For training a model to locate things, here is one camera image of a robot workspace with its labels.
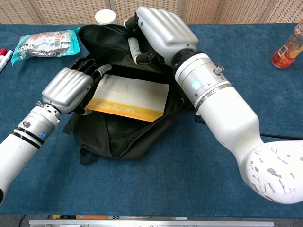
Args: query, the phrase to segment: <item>marker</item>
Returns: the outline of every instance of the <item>marker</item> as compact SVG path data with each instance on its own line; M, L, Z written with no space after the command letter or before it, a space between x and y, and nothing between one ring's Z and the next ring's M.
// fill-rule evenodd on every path
M9 50L5 57L1 60L0 62L0 73L2 72L2 70L5 68L5 66L7 65L7 63L9 62L11 56L13 56L13 51Z
M6 53L7 53L7 50L5 50L4 48L2 48L0 50L0 62L2 61L3 58L5 58Z

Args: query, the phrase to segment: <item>yellow book cover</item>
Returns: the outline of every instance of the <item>yellow book cover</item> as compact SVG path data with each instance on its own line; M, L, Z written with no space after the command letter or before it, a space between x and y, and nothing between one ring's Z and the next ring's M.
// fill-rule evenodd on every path
M163 116L169 85L105 74L86 109L153 122Z

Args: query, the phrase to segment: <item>blue tablecloth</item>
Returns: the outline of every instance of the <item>blue tablecloth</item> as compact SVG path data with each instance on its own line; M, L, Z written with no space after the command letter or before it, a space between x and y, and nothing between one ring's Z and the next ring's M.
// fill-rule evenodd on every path
M77 25L0 25L0 45L14 49L23 35ZM259 116L263 133L302 136L303 57L288 69L271 55L294 24L190 25L199 50L216 65ZM88 52L81 44L81 52ZM32 58L0 74L0 141L30 112L41 92L77 56ZM79 162L80 145L61 124L13 181L1 214L108 214L303 218L303 203L276 204L242 180L235 158L206 125L184 112L138 160Z

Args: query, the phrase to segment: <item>metal edge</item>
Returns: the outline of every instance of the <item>metal edge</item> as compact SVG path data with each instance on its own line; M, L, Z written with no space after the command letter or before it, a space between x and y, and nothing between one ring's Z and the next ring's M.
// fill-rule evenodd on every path
M273 8L276 1L277 0L270 0L268 5L266 6L264 12L256 19L257 23L259 23L259 24L264 23L265 19L269 15L269 13L270 13L271 9Z
M31 13L31 16L34 18L34 20L38 23L38 24L42 24L42 20L41 18L39 17L35 7L33 6L32 4L32 0L25 0L23 1L24 4L27 6L29 12Z
M217 13L216 13L215 20L214 20L215 24L219 23L224 6L225 6L225 0L220 0L219 7L217 9Z
M186 23L188 0L179 0L178 4L178 16Z
M30 225L111 225L111 226L141 226L141 225L181 225L181 226L223 226L223 227L273 227L273 222L256 221L150 221L150 220L30 220Z
M110 0L105 0L105 4L106 4L106 8L107 9L111 9L112 10L112 7L110 5Z
M36 4L36 2L34 0L29 0L29 4L32 5L33 9L35 10L37 16L39 17L41 24L43 25L47 25L47 21L43 16L43 13L39 10L39 6Z
M115 0L107 0L107 1L109 1L110 9L116 13Z

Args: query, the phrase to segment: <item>black backpack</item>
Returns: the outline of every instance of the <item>black backpack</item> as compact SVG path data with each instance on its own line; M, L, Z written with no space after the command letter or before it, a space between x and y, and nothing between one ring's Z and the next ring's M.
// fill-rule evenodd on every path
M145 66L134 64L127 40L131 36L141 39L141 50L149 48L142 36L119 25L86 25L79 31L80 40L90 53L88 58L101 65L112 65L108 74L169 84L164 115L154 122L146 122L95 111L89 115L74 113L63 131L73 132L81 144L82 164L87 164L97 156L140 157L182 111L192 107L174 80L171 67L161 64ZM96 87L97 85L92 87L84 100L84 105L92 98Z

